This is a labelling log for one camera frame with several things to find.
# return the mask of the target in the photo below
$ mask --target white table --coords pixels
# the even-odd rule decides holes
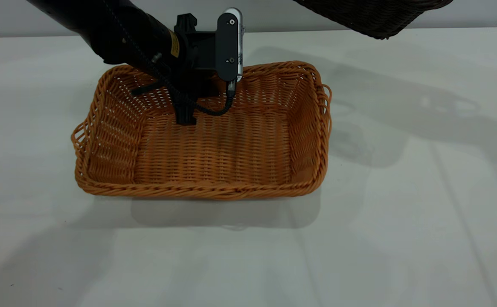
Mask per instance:
[[[497,29],[246,34],[334,90],[306,197],[94,197],[71,131],[108,66],[0,38],[0,307],[497,307]]]

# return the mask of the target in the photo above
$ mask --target woven wicker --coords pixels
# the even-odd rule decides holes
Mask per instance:
[[[385,39],[397,35],[428,10],[453,0],[294,0],[336,23],[365,35]]]
[[[196,111],[195,126],[175,123],[164,87],[130,94],[154,81],[127,65],[100,78],[90,112],[71,137],[76,181],[86,192],[236,200],[301,196],[322,183],[330,98],[314,66],[245,68],[229,112],[213,117]],[[223,83],[216,82],[221,92]],[[224,101],[199,99],[215,110]]]

